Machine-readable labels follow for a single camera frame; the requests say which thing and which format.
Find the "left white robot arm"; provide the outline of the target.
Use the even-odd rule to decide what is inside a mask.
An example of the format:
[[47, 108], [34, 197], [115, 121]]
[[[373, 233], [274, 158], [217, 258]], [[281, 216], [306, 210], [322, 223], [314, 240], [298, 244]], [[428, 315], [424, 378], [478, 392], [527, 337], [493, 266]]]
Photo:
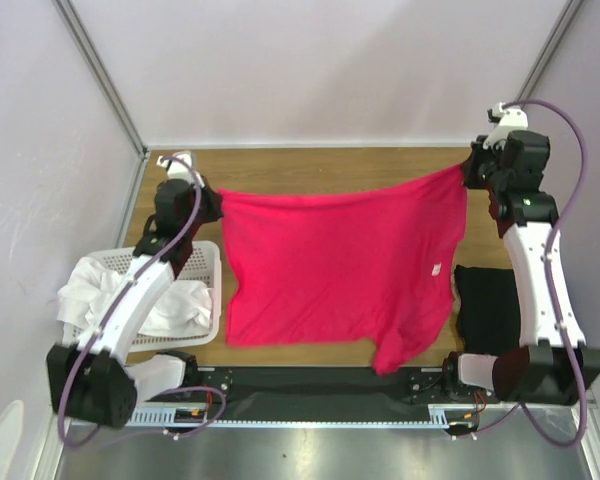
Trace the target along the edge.
[[125, 360], [150, 311], [186, 266], [195, 234], [221, 216], [220, 196], [199, 176], [169, 179], [158, 188], [155, 213], [112, 300], [80, 340], [57, 343], [46, 356], [60, 430], [67, 419], [120, 429], [141, 402], [163, 395], [188, 400], [197, 394], [200, 376], [192, 357], [161, 351], [133, 367]]

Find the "pink t shirt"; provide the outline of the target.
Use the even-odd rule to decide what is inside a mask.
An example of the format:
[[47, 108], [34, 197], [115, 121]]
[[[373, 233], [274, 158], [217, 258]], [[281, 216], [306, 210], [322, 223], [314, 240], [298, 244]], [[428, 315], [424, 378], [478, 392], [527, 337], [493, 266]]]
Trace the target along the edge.
[[368, 339], [373, 369], [388, 374], [436, 341], [452, 312], [452, 264], [467, 224], [459, 167], [361, 193], [221, 195], [237, 281], [229, 345]]

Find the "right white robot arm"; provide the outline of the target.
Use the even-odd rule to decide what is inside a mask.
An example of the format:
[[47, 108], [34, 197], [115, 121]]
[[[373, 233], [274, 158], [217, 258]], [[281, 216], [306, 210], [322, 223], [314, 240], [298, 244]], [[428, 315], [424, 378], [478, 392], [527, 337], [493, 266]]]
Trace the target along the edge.
[[540, 188], [550, 156], [548, 137], [514, 130], [471, 144], [464, 184], [489, 194], [513, 267], [521, 314], [519, 345], [500, 355], [451, 353], [440, 388], [461, 402], [476, 388], [500, 401], [572, 406], [600, 375], [600, 349], [589, 347], [571, 308], [558, 246], [559, 212]]

